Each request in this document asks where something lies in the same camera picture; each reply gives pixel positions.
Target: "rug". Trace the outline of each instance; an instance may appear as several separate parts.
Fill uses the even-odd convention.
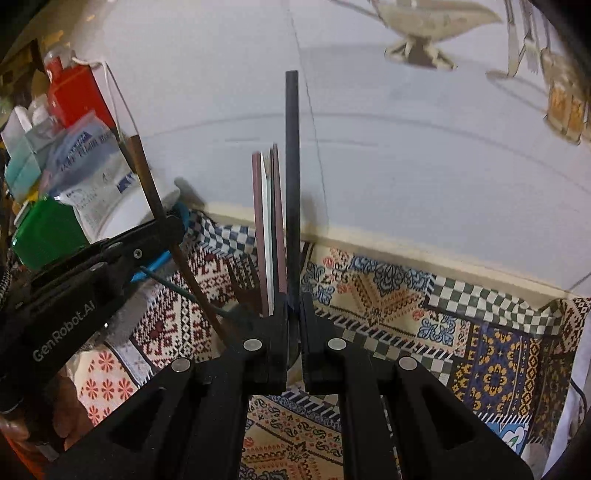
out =
[[[223,259],[252,255],[256,264],[254,231],[214,225],[198,212],[192,212],[191,222],[189,234],[196,241],[190,266],[210,301],[221,307],[234,300]],[[538,335],[537,329],[513,328],[510,316],[502,325],[505,316],[497,310],[499,321],[489,322],[431,305],[433,286],[442,279],[427,272],[321,245],[303,245],[302,258],[302,290],[311,293],[317,314],[333,321],[340,336],[382,359],[414,357],[517,454],[528,443],[549,449],[589,299],[553,307],[547,312],[551,328]],[[171,280],[187,288],[178,273]],[[525,308],[521,300],[515,303]],[[213,355],[200,309],[178,294],[159,288],[140,317],[124,345],[107,344],[80,356],[74,381],[93,424],[174,358],[204,361]],[[336,395],[312,397],[294,387],[281,396],[254,396],[239,477],[343,478]]]

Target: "blue object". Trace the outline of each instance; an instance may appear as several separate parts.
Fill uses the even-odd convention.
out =
[[[173,212],[180,214],[180,217],[181,217],[181,220],[183,221],[183,225],[185,227],[185,232],[186,232],[187,228],[189,228],[189,209],[186,207],[186,205],[184,203],[177,202],[173,207]],[[148,265],[147,268],[151,272],[154,272],[154,271],[158,270],[160,267],[162,267],[171,258],[172,258],[172,255],[170,254],[170,252],[168,250],[166,250],[166,252],[164,252],[156,260],[154,260],[150,265]],[[142,280],[145,280],[146,278],[148,278],[148,277],[145,273],[137,272],[133,276],[133,278],[131,279],[131,282],[134,283],[134,282],[142,281]]]

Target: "wall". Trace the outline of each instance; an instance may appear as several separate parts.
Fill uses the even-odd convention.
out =
[[[251,152],[282,150],[284,72],[298,69],[305,221],[569,288],[591,271],[589,145],[543,121],[539,68],[487,76],[507,71],[508,30],[501,0],[480,3],[499,22],[436,44],[453,71],[385,58],[401,37],[331,0],[54,0],[14,48],[63,31],[80,57],[107,59],[153,169],[241,207]]]

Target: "plastic bag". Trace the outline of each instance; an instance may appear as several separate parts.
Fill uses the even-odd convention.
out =
[[[124,195],[139,186],[113,132],[91,112],[68,128],[47,160],[40,190],[72,205],[94,242]]]

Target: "screw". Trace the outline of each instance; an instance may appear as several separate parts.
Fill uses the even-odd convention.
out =
[[[342,338],[331,338],[329,340],[329,348],[332,350],[343,350],[347,346]]]
[[[411,356],[403,356],[398,360],[398,365],[404,370],[414,370],[417,367],[417,361]]]
[[[244,350],[256,352],[262,347],[262,342],[258,338],[249,338],[243,344]]]
[[[171,365],[176,373],[186,372],[191,366],[191,360],[188,358],[177,358]]]
[[[90,268],[90,271],[91,271],[91,272],[94,272],[94,271],[98,270],[99,268],[102,268],[102,267],[104,267],[106,264],[107,264],[107,262],[98,262],[98,263],[95,263],[95,264],[94,264],[94,265],[93,265],[93,266]]]

